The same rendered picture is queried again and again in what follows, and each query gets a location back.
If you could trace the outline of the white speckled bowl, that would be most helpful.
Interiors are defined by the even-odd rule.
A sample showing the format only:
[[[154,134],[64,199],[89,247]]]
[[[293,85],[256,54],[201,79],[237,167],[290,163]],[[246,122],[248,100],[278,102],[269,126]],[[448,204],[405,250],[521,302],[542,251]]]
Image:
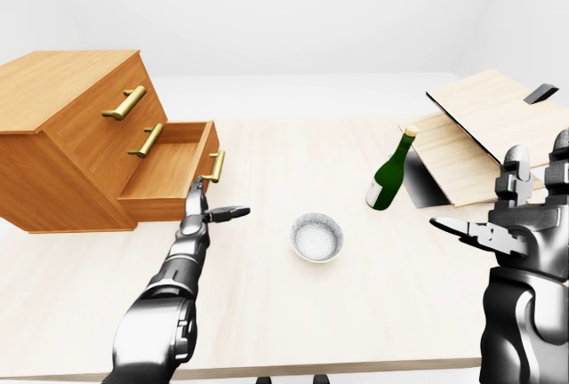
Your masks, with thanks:
[[[290,239],[294,251],[304,260],[323,264],[334,260],[343,247],[339,224],[319,212],[305,213],[292,224]]]

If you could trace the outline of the wooden cabinet with drawers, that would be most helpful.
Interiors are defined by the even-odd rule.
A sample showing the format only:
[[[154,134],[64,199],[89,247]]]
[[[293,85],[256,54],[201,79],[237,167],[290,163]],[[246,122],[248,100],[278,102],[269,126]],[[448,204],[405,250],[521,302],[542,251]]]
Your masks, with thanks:
[[[44,128],[134,53],[38,51],[0,66],[1,218],[30,233],[132,230],[143,222],[97,188]]]

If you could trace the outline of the pale wooden box body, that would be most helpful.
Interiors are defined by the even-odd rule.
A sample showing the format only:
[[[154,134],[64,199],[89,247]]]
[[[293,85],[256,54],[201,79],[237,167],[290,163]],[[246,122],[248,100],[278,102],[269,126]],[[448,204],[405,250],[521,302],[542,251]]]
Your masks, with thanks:
[[[534,177],[530,201],[542,199],[544,183],[536,172],[548,161],[555,137],[548,117],[499,110],[463,116],[439,111],[397,119],[399,128],[408,125],[419,129],[413,148],[453,206],[495,199],[494,181],[507,150],[518,144],[529,150],[530,175]]]

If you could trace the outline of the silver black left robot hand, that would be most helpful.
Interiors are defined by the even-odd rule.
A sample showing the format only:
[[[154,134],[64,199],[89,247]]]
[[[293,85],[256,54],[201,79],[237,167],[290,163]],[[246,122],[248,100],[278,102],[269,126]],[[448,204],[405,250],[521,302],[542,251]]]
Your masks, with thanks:
[[[246,206],[223,206],[210,209],[204,191],[204,179],[198,176],[190,185],[185,200],[184,216],[175,237],[180,239],[198,235],[202,227],[206,227],[210,222],[226,222],[244,217],[250,212],[251,209]]]

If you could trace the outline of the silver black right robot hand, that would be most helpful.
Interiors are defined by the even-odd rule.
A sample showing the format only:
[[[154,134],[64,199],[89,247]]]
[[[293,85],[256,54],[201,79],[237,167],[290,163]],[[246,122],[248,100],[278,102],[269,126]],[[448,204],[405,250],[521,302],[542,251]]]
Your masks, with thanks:
[[[519,268],[563,283],[569,271],[569,128],[549,154],[542,204],[529,204],[533,191],[528,148],[510,148],[495,181],[498,197],[486,223],[435,217],[430,223],[464,244],[496,254],[503,267]]]

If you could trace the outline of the pale wooden box lid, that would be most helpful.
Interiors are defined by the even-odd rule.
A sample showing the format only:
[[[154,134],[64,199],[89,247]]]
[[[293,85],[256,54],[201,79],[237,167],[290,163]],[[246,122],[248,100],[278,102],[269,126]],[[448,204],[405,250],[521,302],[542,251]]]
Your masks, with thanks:
[[[502,161],[511,147],[525,144],[534,168],[549,162],[556,137],[569,128],[569,109],[551,99],[529,104],[531,92],[489,69],[427,95],[493,158]]]

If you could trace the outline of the green glass bottle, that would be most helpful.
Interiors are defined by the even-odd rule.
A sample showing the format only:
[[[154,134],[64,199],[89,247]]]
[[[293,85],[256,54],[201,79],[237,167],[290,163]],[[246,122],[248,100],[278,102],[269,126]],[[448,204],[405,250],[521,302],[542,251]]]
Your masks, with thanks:
[[[406,126],[394,154],[374,174],[365,195],[365,201],[372,209],[384,211],[393,202],[404,180],[407,153],[418,132],[416,126]]]

